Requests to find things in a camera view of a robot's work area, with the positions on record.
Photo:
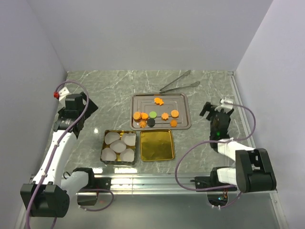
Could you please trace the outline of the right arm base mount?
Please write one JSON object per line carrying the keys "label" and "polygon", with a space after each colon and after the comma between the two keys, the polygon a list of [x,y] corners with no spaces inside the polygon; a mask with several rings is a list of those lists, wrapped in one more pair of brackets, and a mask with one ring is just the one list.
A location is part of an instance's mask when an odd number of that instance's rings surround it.
{"label": "right arm base mount", "polygon": [[190,180],[195,184],[196,189],[206,189],[208,204],[219,209],[229,204],[229,191],[237,191],[237,187],[220,183],[217,177],[195,177]]}

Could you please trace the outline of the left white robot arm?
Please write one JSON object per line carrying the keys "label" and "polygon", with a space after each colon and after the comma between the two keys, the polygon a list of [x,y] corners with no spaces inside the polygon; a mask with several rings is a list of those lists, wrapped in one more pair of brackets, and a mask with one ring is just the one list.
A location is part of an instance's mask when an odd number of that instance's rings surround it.
{"label": "left white robot arm", "polygon": [[84,92],[65,97],[42,166],[32,182],[22,185],[20,190],[28,217],[62,218],[79,190],[90,192],[95,188],[91,168],[77,168],[65,181],[62,181],[62,175],[86,119],[97,109],[98,106]]}

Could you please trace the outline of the black round cookie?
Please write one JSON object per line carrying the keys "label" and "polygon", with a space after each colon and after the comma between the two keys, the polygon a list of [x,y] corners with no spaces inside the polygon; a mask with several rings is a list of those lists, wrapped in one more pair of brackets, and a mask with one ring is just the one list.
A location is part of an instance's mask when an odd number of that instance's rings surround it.
{"label": "black round cookie", "polygon": [[154,126],[155,126],[155,119],[149,118],[149,119],[147,120],[147,125],[148,125],[149,127],[154,127]]}

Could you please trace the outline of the gold cookie tin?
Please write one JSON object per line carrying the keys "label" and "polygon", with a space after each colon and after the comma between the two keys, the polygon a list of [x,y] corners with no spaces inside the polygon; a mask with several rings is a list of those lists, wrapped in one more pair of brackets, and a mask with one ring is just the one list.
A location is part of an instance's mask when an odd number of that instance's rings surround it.
{"label": "gold cookie tin", "polygon": [[135,131],[105,130],[100,161],[106,165],[133,166],[136,162]]}

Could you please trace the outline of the orange swirl cookie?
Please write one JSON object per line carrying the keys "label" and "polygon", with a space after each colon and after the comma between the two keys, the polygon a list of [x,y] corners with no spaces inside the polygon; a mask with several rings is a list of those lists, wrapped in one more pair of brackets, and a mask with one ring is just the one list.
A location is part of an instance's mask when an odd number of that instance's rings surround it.
{"label": "orange swirl cookie", "polygon": [[139,126],[140,126],[140,128],[145,128],[147,126],[147,122],[142,120],[142,121],[140,121]]}

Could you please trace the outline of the white paper cup top-left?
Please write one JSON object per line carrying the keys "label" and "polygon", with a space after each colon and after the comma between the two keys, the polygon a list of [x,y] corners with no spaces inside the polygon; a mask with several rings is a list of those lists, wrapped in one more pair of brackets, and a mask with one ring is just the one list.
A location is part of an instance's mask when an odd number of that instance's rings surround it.
{"label": "white paper cup top-left", "polygon": [[108,132],[106,135],[105,135],[105,138],[104,138],[104,142],[105,144],[107,145],[110,145],[111,143],[117,141],[117,140],[120,140],[121,136],[119,133],[117,132]]}

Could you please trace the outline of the white paper cup centre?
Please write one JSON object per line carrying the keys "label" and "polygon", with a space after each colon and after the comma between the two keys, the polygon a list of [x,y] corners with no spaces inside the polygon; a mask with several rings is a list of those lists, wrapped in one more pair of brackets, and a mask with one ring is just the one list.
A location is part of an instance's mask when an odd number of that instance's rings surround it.
{"label": "white paper cup centre", "polygon": [[121,153],[127,148],[126,144],[122,140],[117,140],[110,144],[110,149],[115,153]]}

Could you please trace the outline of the orange flower cookie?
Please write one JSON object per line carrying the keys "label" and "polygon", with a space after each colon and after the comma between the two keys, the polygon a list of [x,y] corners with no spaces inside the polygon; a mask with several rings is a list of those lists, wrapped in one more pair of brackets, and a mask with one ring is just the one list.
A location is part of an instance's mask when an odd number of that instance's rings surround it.
{"label": "orange flower cookie", "polygon": [[169,119],[169,115],[168,113],[162,113],[162,116],[161,116],[162,120],[166,121]]}
{"label": "orange flower cookie", "polygon": [[171,121],[170,121],[170,126],[171,126],[171,127],[177,127],[177,125],[178,125],[177,120],[171,120]]}
{"label": "orange flower cookie", "polygon": [[148,120],[148,118],[149,118],[149,116],[148,116],[148,114],[147,113],[141,113],[141,119],[142,120]]}

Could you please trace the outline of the metal tongs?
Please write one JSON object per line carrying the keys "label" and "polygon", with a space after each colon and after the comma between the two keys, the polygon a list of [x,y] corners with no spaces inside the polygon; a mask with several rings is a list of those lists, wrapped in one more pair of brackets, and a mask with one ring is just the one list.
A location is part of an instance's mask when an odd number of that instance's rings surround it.
{"label": "metal tongs", "polygon": [[170,83],[168,83],[166,86],[164,86],[163,88],[161,88],[159,90],[159,93],[163,94],[163,93],[167,93],[167,92],[172,92],[172,91],[177,91],[177,90],[181,90],[181,89],[187,89],[187,88],[193,88],[193,87],[197,87],[200,85],[200,81],[197,81],[197,82],[194,82],[190,85],[183,85],[183,86],[180,86],[180,87],[175,87],[175,88],[170,88],[168,89],[168,87],[170,85],[172,85],[173,83],[179,81],[180,79],[182,78],[185,78],[186,76],[190,75],[191,74],[191,70],[187,70],[186,72],[184,72],[183,74],[181,74],[178,78],[176,78],[175,80],[171,81]]}

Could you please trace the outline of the green round cookie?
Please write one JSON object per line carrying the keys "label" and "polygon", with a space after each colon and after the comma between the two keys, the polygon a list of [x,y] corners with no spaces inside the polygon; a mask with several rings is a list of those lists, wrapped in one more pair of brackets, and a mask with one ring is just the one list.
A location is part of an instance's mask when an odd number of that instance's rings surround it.
{"label": "green round cookie", "polygon": [[149,117],[155,119],[157,117],[157,113],[155,111],[149,112]]}

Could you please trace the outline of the aluminium rail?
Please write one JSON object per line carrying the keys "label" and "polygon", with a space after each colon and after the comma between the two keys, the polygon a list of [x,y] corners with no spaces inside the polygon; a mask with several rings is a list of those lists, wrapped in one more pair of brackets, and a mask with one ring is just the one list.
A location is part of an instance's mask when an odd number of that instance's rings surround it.
{"label": "aluminium rail", "polygon": [[[107,186],[112,193],[118,195],[174,195],[199,194],[194,191],[195,184],[191,182],[197,175],[182,174],[178,176],[179,182],[187,187],[182,188],[175,180],[174,174],[95,174],[96,179],[110,178]],[[85,194],[85,190],[78,189],[83,182],[79,179],[65,180],[63,177],[54,178],[48,175],[43,184],[53,182],[68,192],[70,197]]]}

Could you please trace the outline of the round orange cookie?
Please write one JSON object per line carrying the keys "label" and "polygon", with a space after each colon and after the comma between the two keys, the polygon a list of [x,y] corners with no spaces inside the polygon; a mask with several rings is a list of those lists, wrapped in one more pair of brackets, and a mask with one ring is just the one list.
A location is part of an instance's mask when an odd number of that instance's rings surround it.
{"label": "round orange cookie", "polygon": [[142,118],[142,113],[141,113],[141,112],[135,112],[135,113],[133,114],[133,119],[134,119],[135,121],[141,120],[141,118]]}

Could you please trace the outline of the white paper cup top-right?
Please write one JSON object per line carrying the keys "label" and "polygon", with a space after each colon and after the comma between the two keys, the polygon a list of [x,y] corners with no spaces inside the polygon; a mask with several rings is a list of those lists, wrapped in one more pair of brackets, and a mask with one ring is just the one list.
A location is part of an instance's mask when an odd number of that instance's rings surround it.
{"label": "white paper cup top-right", "polygon": [[124,133],[122,135],[122,141],[127,146],[135,146],[135,143],[136,143],[136,133]]}

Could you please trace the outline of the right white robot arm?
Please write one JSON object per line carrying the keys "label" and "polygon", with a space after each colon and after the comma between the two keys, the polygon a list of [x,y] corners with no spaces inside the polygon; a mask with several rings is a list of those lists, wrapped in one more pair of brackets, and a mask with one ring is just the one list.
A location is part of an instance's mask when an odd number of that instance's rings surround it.
{"label": "right white robot arm", "polygon": [[210,186],[221,190],[231,185],[242,193],[273,191],[277,181],[267,150],[245,146],[228,134],[233,106],[225,100],[218,106],[206,102],[200,112],[200,116],[208,113],[210,147],[235,162],[234,167],[214,167],[210,173]]}

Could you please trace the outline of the round waffle cookie right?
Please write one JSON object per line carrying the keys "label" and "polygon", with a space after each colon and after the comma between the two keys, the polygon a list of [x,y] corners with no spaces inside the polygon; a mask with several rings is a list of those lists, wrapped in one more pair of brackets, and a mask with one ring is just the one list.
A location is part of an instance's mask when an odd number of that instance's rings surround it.
{"label": "round waffle cookie right", "polygon": [[171,117],[172,118],[178,118],[179,117],[179,111],[178,110],[172,110],[171,111]]}

